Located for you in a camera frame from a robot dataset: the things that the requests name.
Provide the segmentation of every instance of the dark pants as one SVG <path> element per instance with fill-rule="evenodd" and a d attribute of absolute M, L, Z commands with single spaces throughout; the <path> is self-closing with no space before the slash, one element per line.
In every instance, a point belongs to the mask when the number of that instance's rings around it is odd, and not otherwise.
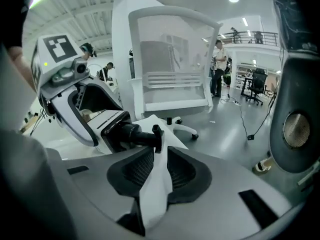
<path fill-rule="evenodd" d="M 213 77 L 212 77 L 212 85 L 211 85 L 211 93 L 213 95 L 221 95 L 221 87 L 222 87 L 222 81 L 221 81 L 221 76 L 224 74 L 224 71 L 220 68 L 218 68 Z"/>

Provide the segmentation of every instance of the speaker grille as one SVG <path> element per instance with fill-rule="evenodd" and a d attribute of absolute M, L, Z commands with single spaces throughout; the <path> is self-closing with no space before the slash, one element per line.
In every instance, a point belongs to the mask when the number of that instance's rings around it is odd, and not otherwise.
<path fill-rule="evenodd" d="M 302 147 L 310 135 L 310 125 L 307 118 L 300 113 L 290 114 L 283 126 L 285 141 L 292 148 Z"/>

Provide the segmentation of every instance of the black office chair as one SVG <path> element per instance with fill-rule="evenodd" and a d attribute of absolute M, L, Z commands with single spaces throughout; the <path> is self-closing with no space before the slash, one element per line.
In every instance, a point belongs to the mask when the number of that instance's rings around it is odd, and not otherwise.
<path fill-rule="evenodd" d="M 246 97 L 245 101 L 247 102 L 248 100 L 254 100 L 256 105 L 259 105 L 259 102 L 261 103 L 261 106 L 264 104 L 260 99 L 257 98 L 258 94 L 263 94 L 265 90 L 265 81 L 267 79 L 267 74 L 265 74 L 265 71 L 262 68 L 257 68 L 253 72 L 253 79 L 252 79 L 252 84 L 248 88 L 251 91 L 251 96 Z"/>

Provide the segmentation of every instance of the chair base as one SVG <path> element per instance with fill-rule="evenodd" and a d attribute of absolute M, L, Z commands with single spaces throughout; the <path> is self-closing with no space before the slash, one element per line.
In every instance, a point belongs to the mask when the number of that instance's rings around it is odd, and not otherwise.
<path fill-rule="evenodd" d="M 259 98 L 257 98 L 257 94 L 255 93 L 254 96 L 252 96 L 252 92 L 251 92 L 251 96 L 248 96 L 245 98 L 245 101 L 247 102 L 248 100 L 254 100 L 256 102 L 256 105 L 258 106 L 259 103 L 262 106 L 264 103 L 263 101 L 261 101 Z"/>
<path fill-rule="evenodd" d="M 195 129 L 192 129 L 188 126 L 182 125 L 181 123 L 182 123 L 182 120 L 181 120 L 180 116 L 177 116 L 174 118 L 168 117 L 165 121 L 166 126 L 170 129 L 171 132 L 174 132 L 174 130 L 178 130 L 178 131 L 185 131 L 185 132 L 191 133 L 193 140 L 196 140 L 199 137 L 199 135 Z"/>

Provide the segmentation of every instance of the chair wheel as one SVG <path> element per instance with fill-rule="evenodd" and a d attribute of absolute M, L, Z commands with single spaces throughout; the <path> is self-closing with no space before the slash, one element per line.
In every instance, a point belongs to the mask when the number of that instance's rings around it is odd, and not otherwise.
<path fill-rule="evenodd" d="M 196 139 L 198 139 L 199 138 L 199 135 L 198 134 L 192 134 L 192 139 L 193 140 L 196 140 Z"/>

